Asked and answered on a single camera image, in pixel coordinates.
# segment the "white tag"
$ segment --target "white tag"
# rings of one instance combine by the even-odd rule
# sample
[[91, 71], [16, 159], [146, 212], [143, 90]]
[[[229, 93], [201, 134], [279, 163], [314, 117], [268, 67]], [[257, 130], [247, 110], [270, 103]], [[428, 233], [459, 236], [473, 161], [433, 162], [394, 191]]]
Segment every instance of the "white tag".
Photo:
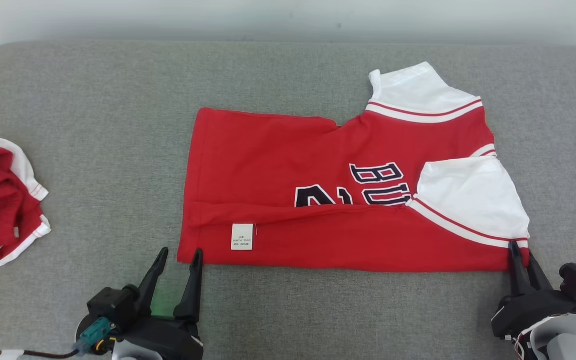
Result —
[[232, 242], [230, 250], [252, 250], [252, 228], [251, 223], [232, 224]]

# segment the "white wall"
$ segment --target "white wall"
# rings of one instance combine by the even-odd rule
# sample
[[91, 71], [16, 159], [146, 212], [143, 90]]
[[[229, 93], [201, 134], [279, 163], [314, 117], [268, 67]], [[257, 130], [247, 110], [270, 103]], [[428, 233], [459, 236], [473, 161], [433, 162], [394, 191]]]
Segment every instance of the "white wall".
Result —
[[576, 45], [576, 0], [0, 0], [0, 44], [82, 36]]

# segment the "white sleeve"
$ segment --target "white sleeve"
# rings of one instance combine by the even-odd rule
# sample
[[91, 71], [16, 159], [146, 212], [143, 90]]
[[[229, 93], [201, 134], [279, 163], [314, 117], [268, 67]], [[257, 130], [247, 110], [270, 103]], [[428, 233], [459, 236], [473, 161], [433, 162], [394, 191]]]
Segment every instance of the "white sleeve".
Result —
[[465, 239], [528, 246], [530, 219], [510, 175], [494, 156], [427, 162], [408, 205]]
[[389, 73], [372, 71], [372, 102], [416, 114], [452, 112], [481, 100], [480, 97], [448, 86], [429, 63]]

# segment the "gray fabric surface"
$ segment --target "gray fabric surface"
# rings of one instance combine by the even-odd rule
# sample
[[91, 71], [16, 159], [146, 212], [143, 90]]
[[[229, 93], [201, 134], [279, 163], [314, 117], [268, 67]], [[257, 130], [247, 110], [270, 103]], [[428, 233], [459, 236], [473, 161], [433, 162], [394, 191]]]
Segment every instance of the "gray fabric surface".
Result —
[[[67, 352], [87, 300], [138, 284], [163, 246], [155, 312], [172, 312], [200, 107], [342, 124], [370, 98], [369, 71], [423, 61], [482, 96], [530, 246], [558, 286], [576, 262], [576, 47], [18, 43], [0, 47], [0, 137], [50, 191], [53, 231], [0, 268], [0, 349]], [[503, 273], [207, 266], [199, 334], [207, 360], [511, 359], [490, 329], [507, 292]]]

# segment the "red basketball jersey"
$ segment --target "red basketball jersey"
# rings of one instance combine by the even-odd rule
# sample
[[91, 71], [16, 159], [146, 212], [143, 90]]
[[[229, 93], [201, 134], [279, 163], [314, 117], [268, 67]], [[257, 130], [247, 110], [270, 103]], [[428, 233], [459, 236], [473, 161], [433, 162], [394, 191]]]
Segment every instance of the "red basketball jersey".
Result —
[[199, 110], [177, 259], [201, 248], [207, 264], [505, 270], [529, 219], [482, 100], [428, 63], [370, 81], [366, 110], [343, 126]]
[[47, 195], [22, 149], [0, 139], [0, 267], [51, 232], [40, 207]]

